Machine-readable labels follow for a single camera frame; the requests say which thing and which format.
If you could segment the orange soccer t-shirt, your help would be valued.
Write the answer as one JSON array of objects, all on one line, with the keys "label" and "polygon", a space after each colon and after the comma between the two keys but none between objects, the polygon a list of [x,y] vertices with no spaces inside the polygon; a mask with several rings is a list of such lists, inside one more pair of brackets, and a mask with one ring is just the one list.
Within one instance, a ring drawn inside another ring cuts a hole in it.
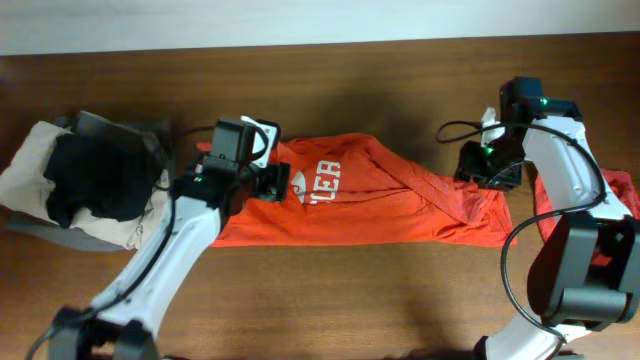
[{"label": "orange soccer t-shirt", "polygon": [[502,193],[436,175],[370,135],[295,139],[271,158],[291,167],[285,200],[249,200],[216,246],[499,247],[513,229]]}]

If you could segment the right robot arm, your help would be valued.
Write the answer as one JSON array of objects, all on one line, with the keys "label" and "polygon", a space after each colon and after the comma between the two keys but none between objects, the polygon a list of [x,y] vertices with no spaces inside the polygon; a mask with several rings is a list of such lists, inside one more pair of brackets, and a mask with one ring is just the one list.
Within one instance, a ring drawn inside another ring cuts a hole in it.
[{"label": "right robot arm", "polygon": [[[517,225],[501,249],[501,280],[517,316],[482,337],[476,359],[559,359],[570,341],[630,321],[639,307],[639,222],[612,192],[586,139],[575,102],[544,96],[540,79],[515,77],[500,89],[500,113],[460,136],[455,177],[509,191],[531,163],[551,210]],[[533,261],[527,303],[510,286],[507,257],[524,228],[555,227]]]}]

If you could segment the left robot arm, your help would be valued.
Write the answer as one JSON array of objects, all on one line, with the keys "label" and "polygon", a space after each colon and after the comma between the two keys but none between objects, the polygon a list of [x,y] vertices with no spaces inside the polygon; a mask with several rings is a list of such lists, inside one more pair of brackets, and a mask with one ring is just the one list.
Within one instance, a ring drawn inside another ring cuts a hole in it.
[{"label": "left robot arm", "polygon": [[211,148],[173,180],[158,229],[83,311],[63,308],[44,340],[50,359],[158,359],[164,315],[195,262],[246,202],[281,202],[290,167],[270,160],[281,129],[243,116],[220,119]]}]

